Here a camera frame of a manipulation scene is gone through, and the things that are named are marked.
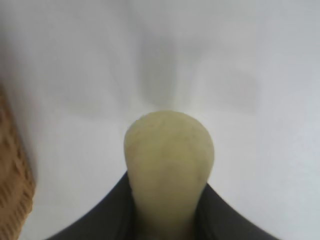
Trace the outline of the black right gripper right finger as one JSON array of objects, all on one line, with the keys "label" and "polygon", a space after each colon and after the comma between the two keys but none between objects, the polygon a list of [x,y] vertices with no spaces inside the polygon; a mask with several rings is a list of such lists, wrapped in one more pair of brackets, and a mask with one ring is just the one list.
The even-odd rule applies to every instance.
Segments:
[{"label": "black right gripper right finger", "polygon": [[207,184],[196,209],[197,240],[275,240],[228,205]]}]

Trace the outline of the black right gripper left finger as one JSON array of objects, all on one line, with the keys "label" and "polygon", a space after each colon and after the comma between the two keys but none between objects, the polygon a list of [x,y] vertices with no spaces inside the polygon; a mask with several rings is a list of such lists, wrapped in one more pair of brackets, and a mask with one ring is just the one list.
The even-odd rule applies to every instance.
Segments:
[{"label": "black right gripper left finger", "polygon": [[128,174],[88,213],[50,240],[134,240],[135,207]]}]

